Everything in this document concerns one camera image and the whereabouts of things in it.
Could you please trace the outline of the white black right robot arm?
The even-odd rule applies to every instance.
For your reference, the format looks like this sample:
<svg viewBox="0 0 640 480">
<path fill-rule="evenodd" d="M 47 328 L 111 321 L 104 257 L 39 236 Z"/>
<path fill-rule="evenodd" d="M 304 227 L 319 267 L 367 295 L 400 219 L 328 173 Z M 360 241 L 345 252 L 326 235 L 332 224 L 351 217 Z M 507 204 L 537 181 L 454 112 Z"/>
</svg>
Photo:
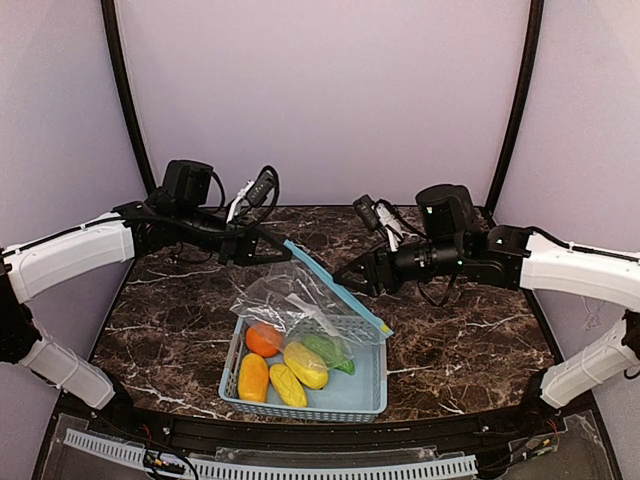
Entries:
<svg viewBox="0 0 640 480">
<path fill-rule="evenodd" d="M 602 337 L 530 379 L 523 399 L 530 408 L 559 410 L 639 364 L 638 256 L 561 241 L 537 227 L 439 228 L 426 240 L 372 249 L 337 270 L 333 279 L 379 296 L 409 281 L 441 276 L 508 290 L 555 291 L 624 308 Z"/>
</svg>

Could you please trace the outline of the green toy bitter gourd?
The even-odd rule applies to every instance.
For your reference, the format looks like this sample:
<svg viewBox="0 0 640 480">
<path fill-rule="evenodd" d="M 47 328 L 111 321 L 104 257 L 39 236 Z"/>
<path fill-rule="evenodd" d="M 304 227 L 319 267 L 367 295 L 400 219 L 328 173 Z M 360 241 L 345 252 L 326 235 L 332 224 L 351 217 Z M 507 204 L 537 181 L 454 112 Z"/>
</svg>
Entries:
<svg viewBox="0 0 640 480">
<path fill-rule="evenodd" d="M 339 370 L 354 375 L 356 368 L 353 360 L 347 355 L 337 340 L 320 335 L 308 335 L 303 344 L 318 355 L 329 369 Z"/>
</svg>

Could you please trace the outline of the clear zip bag blue zipper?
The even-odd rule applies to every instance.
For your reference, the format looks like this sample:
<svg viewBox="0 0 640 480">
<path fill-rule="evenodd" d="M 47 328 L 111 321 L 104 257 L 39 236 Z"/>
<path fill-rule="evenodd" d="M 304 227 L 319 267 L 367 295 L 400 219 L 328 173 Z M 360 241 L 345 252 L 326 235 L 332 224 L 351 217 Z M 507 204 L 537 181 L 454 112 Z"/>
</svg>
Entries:
<svg viewBox="0 0 640 480">
<path fill-rule="evenodd" d="M 269 324 L 282 335 L 279 352 L 308 335 L 337 340 L 355 364 L 360 347 L 378 347 L 393 330 L 293 241 L 288 262 L 275 263 L 234 301 L 231 311 L 247 325 Z"/>
</svg>

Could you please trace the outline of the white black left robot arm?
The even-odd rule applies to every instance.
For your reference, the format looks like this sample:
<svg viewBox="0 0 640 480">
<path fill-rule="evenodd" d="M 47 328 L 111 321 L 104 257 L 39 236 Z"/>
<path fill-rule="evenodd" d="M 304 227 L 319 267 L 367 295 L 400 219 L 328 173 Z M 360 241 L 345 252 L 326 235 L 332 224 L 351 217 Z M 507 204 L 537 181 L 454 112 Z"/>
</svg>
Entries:
<svg viewBox="0 0 640 480">
<path fill-rule="evenodd" d="M 100 217 L 1 252 L 1 360 L 20 365 L 95 410 L 113 402 L 109 376 L 36 325 L 28 307 L 39 294 L 102 267 L 126 263 L 177 244 L 217 255 L 221 264 L 285 262 L 292 252 L 259 221 L 228 226 L 198 208 L 161 214 L 130 202 Z"/>
</svg>

